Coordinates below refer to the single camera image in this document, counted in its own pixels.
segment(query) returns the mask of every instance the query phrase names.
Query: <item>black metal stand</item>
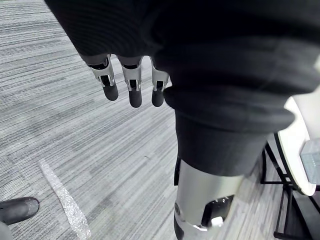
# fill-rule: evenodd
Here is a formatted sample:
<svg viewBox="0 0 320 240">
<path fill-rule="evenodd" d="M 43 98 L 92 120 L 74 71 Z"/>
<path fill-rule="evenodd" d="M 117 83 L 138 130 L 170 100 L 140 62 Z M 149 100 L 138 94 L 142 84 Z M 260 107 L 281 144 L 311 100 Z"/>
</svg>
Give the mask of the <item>black metal stand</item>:
<svg viewBox="0 0 320 240">
<path fill-rule="evenodd" d="M 275 231 L 273 232 L 273 236 L 277 239 L 282 239 L 282 240 L 312 240 L 311 238 L 305 238 L 305 237 L 298 237 L 298 236 L 293 236 L 290 234 L 287 234 L 288 232 L 288 224 L 289 224 L 289 214 L 291 212 L 291 208 L 294 207 L 294 209 L 296 210 L 298 217 L 302 220 L 301 224 L 302 227 L 304 228 L 304 230 L 306 230 L 307 232 L 309 232 L 308 227 L 306 222 L 304 221 L 303 215 L 299 209 L 299 206 L 296 202 L 296 199 L 293 197 L 293 191 L 297 191 L 298 189 L 296 188 L 295 184 L 293 184 L 290 180 L 287 179 L 291 179 L 291 174 L 288 171 L 288 166 L 286 164 L 286 161 L 284 160 L 284 154 L 282 152 L 282 149 L 280 147 L 280 142 L 279 142 L 279 138 L 278 135 L 275 134 L 275 140 L 277 143 L 277 148 L 279 150 L 280 153 L 280 157 L 281 160 L 283 162 L 284 168 L 287 171 L 287 173 L 283 173 L 283 171 L 281 170 L 277 159 L 270 147 L 270 145 L 267 143 L 265 146 L 265 149 L 262 152 L 262 176 L 261 176 L 261 184 L 282 184 L 283 185 L 283 190 L 282 190 L 282 195 L 281 195 L 281 202 L 280 202 L 280 208 L 279 208 L 279 213 L 278 213 L 278 218 L 277 218 L 277 222 L 276 222 L 276 227 L 275 227 Z M 267 156 L 266 156 L 266 152 L 277 172 L 277 174 L 280 177 L 280 181 L 266 181 L 266 175 L 267 175 Z M 285 214 L 285 222 L 284 222 L 284 229 L 283 232 L 279 232 L 279 224 L 280 224 L 280 219 L 281 219 L 281 210 L 284 204 L 284 195 L 285 193 L 287 193 L 288 196 L 288 202 L 287 202 L 287 209 L 286 209 L 286 214 Z"/>
</svg>

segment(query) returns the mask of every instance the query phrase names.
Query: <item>striped carpet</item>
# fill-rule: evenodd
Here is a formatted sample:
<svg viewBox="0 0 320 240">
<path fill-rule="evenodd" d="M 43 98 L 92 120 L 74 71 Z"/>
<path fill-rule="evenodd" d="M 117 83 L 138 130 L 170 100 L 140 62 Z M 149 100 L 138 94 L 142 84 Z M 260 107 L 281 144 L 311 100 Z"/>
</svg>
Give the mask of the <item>striped carpet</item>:
<svg viewBox="0 0 320 240">
<path fill-rule="evenodd" d="M 151 104 L 148 58 L 138 109 L 129 104 L 114 56 L 112 64 L 115 102 L 105 98 L 44 2 L 0 1 L 0 201 L 35 196 L 41 202 L 35 217 L 10 226 L 15 240 L 79 239 L 41 163 L 86 217 L 91 239 L 176 239 L 174 112 Z M 257 167 L 215 240 L 273 239 L 281 186 L 261 186 L 258 178 Z M 268 178 L 276 179 L 272 167 Z"/>
</svg>

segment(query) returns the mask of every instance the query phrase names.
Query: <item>white object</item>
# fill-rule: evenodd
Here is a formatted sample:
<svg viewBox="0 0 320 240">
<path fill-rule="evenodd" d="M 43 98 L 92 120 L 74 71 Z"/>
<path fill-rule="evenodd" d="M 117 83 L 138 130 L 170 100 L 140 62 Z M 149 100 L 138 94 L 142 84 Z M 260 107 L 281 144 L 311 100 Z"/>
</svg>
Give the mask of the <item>white object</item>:
<svg viewBox="0 0 320 240">
<path fill-rule="evenodd" d="M 295 115 L 293 123 L 286 129 L 278 132 L 284 158 L 295 184 L 301 188 L 301 191 L 305 195 L 312 196 L 316 191 L 316 185 L 308 181 L 300 158 L 300 150 L 304 142 L 310 139 L 309 133 L 302 114 L 292 97 L 285 103 L 284 108 Z"/>
</svg>

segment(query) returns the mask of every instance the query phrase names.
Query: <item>robotic hand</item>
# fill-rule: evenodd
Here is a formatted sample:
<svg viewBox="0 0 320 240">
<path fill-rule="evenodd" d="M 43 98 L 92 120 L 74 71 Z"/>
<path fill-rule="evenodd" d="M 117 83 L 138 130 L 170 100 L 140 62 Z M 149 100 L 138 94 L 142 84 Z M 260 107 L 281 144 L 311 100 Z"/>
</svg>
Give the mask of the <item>robotic hand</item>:
<svg viewBox="0 0 320 240">
<path fill-rule="evenodd" d="M 151 57 L 152 103 L 165 98 L 175 110 L 176 236 L 212 239 L 269 134 L 293 121 L 289 96 L 319 85 L 318 2 L 45 2 L 110 101 L 118 97 L 110 54 L 134 108 L 142 103 L 141 59 Z"/>
</svg>

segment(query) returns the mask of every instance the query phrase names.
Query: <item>black fabric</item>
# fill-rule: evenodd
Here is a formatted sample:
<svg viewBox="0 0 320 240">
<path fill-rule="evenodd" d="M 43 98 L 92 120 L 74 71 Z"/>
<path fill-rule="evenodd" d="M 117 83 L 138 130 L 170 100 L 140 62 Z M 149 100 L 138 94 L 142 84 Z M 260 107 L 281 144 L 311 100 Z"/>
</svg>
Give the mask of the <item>black fabric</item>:
<svg viewBox="0 0 320 240">
<path fill-rule="evenodd" d="M 320 83 L 317 0 L 45 1 L 87 64 L 149 55 L 170 74 L 179 157 L 208 173 L 249 173 L 288 97 Z"/>
</svg>

